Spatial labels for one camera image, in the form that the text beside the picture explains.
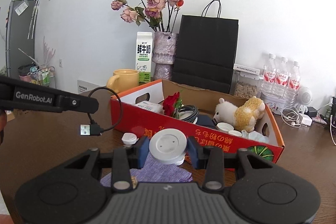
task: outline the yellow mug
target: yellow mug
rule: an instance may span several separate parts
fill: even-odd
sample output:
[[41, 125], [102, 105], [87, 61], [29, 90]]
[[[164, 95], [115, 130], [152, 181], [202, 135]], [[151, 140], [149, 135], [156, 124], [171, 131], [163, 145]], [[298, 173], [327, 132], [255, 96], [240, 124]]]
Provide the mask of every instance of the yellow mug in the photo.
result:
[[113, 76], [107, 81], [106, 87], [116, 93], [129, 90], [139, 86], [139, 72], [134, 69], [118, 69], [113, 72]]

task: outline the gripper logo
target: gripper logo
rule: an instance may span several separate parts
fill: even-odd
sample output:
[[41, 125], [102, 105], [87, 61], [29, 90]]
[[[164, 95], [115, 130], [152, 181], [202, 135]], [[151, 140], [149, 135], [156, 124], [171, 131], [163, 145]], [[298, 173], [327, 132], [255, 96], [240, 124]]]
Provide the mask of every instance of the gripper logo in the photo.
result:
[[46, 103], [46, 104], [51, 104], [53, 102], [53, 99], [51, 97], [45, 97], [45, 96], [38, 96], [38, 95], [33, 95], [33, 94], [24, 94], [21, 93], [20, 91], [17, 91], [15, 93], [15, 97], [18, 99], [22, 100], [28, 100], [28, 101], [34, 101], [34, 102], [40, 102], [40, 103]]

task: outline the white speaker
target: white speaker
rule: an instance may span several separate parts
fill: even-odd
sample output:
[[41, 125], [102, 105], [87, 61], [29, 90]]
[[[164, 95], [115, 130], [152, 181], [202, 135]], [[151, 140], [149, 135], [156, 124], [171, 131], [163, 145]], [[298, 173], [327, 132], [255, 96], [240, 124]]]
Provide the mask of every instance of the white speaker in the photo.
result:
[[299, 88], [295, 101], [296, 104], [294, 107], [300, 112], [305, 113], [308, 111], [307, 105], [311, 103], [313, 100], [313, 94], [311, 93], [311, 90], [307, 88], [306, 86], [302, 86]]

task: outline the black paper bag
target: black paper bag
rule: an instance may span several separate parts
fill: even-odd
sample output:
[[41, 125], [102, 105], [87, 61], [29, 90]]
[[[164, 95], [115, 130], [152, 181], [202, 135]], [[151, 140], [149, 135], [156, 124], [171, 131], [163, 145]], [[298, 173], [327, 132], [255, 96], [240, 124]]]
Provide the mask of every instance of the black paper bag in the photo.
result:
[[[209, 6], [215, 1], [219, 2], [217, 18], [206, 17]], [[219, 0], [209, 3], [203, 13], [202, 16], [182, 15], [172, 81], [229, 93], [238, 20], [220, 18]]]

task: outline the white wall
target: white wall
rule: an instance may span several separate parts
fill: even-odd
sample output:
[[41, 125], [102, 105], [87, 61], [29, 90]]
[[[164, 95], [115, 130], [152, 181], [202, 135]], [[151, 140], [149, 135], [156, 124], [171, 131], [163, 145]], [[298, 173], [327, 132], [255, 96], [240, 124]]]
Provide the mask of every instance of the white wall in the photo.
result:
[[[145, 24], [123, 22], [112, 0], [41, 0], [36, 56], [42, 39], [56, 48], [58, 88], [77, 91], [77, 79], [104, 85], [117, 68], [133, 68], [137, 31]], [[184, 0], [183, 14], [200, 15], [211, 0]], [[137, 5], [139, 0], [129, 0]], [[335, 95], [336, 74], [329, 52], [336, 50], [335, 0], [221, 0], [222, 17], [239, 19], [236, 63], [262, 68], [269, 52], [301, 65], [302, 84], [316, 108]], [[215, 7], [209, 10], [215, 15]], [[176, 31], [179, 29], [180, 16]], [[58, 59], [63, 59], [63, 68]]]
[[6, 18], [11, 0], [0, 0], [0, 69], [6, 65]]

